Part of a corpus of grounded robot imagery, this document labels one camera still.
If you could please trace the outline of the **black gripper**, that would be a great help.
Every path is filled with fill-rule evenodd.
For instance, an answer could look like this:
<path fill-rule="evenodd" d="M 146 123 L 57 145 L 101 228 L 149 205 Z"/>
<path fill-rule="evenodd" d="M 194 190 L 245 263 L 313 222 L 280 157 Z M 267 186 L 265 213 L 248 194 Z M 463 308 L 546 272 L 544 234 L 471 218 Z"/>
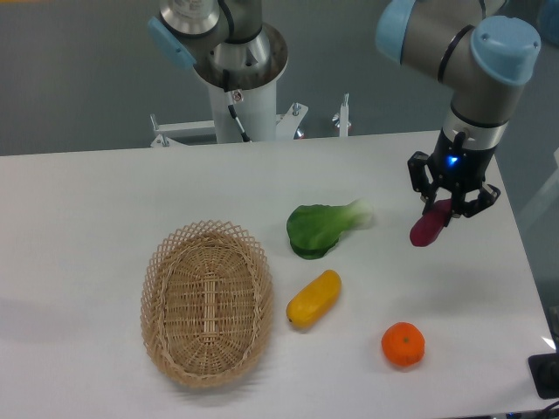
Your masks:
<path fill-rule="evenodd" d="M 472 150 L 455 148 L 453 141 L 439 132 L 431 155 L 417 151 L 407 161 L 413 190 L 420 194 L 426 215 L 433 208 L 439 188 L 452 192 L 452 217 L 470 218 L 493 206 L 501 191 L 484 183 L 496 148 Z M 466 192 L 479 189 L 477 198 L 466 200 Z"/>

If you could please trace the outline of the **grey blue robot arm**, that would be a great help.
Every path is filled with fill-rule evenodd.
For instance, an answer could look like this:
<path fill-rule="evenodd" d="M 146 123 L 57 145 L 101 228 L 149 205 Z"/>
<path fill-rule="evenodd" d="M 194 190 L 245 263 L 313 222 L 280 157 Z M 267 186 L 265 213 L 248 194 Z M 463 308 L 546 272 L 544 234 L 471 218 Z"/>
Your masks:
<path fill-rule="evenodd" d="M 377 23 L 381 53 L 453 91 L 434 151 L 408 162 L 425 212 L 471 217 L 500 196 L 487 166 L 541 48 L 533 26 L 500 8 L 499 1 L 393 1 Z M 163 1 L 148 31 L 169 61 L 206 84 L 219 142 L 293 138 L 302 112 L 276 114 L 286 42 L 263 21 L 261 2 Z"/>

